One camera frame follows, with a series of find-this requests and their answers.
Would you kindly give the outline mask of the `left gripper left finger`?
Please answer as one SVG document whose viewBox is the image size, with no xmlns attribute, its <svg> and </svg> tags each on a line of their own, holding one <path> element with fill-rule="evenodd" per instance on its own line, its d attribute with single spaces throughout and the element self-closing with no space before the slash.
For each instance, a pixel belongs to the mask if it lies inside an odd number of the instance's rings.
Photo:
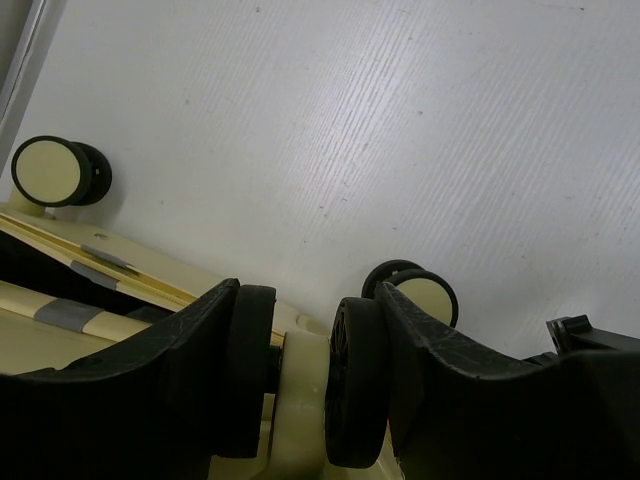
<svg viewBox="0 0 640 480">
<path fill-rule="evenodd" d="M 207 478 L 238 291 L 238 280 L 226 279 L 63 369 L 3 375 L 2 478 Z"/>
</svg>

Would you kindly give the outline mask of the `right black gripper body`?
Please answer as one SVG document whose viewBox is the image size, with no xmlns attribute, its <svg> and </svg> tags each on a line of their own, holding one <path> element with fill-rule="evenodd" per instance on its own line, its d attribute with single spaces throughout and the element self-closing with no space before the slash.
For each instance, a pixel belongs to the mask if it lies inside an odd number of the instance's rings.
<svg viewBox="0 0 640 480">
<path fill-rule="evenodd" d="M 547 365 L 560 356 L 579 351 L 639 352 L 639 339 L 592 326 L 586 315 L 562 317 L 546 322 L 555 352 L 525 359 L 533 365 Z"/>
</svg>

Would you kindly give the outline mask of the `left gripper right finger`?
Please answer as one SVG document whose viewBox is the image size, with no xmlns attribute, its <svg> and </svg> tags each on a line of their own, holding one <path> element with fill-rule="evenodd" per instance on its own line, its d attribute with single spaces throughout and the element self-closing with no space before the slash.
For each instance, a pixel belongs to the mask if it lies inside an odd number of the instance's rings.
<svg viewBox="0 0 640 480">
<path fill-rule="evenodd" d="M 408 479 L 635 479 L 639 356 L 536 365 L 429 317 L 388 283 L 392 445 Z"/>
</svg>

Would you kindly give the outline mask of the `yellow suitcase black lining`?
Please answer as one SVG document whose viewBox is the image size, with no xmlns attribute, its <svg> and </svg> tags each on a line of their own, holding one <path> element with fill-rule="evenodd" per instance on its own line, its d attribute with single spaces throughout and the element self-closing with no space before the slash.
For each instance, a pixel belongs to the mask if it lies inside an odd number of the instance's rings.
<svg viewBox="0 0 640 480">
<path fill-rule="evenodd" d="M 47 215 L 100 201 L 111 166 L 93 146 L 56 136 L 25 141 L 1 206 L 1 377 L 69 366 L 181 311 L 224 280 L 124 237 Z M 455 325 L 459 305 L 438 275 L 408 261 L 372 271 L 332 332 L 241 284 L 232 310 L 208 477 L 316 479 L 328 463 L 369 468 L 384 445 L 386 327 L 374 302 L 395 285 Z"/>
</svg>

